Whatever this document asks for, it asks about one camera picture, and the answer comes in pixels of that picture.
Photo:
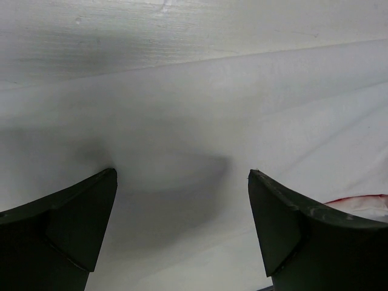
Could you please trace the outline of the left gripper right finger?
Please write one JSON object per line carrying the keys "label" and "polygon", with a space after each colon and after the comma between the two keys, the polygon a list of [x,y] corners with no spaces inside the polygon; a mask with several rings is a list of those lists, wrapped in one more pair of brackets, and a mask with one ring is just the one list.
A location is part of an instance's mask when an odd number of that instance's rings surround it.
{"label": "left gripper right finger", "polygon": [[295,192],[259,170],[249,200],[275,290],[386,290],[387,224]]}

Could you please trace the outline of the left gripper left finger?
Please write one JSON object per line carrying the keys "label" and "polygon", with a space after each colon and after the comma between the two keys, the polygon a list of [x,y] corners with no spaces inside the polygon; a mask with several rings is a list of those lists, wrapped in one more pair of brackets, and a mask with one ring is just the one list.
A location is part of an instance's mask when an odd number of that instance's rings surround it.
{"label": "left gripper left finger", "polygon": [[1,212],[1,290],[84,290],[117,187],[117,172],[108,168]]}

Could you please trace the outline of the white red-print t-shirt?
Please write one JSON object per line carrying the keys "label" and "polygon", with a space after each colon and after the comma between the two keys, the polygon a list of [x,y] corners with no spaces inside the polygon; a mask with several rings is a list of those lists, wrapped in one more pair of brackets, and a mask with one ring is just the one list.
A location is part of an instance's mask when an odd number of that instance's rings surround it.
{"label": "white red-print t-shirt", "polygon": [[387,192],[387,41],[1,91],[1,210],[114,167],[87,290],[258,290],[258,169],[315,200]]}

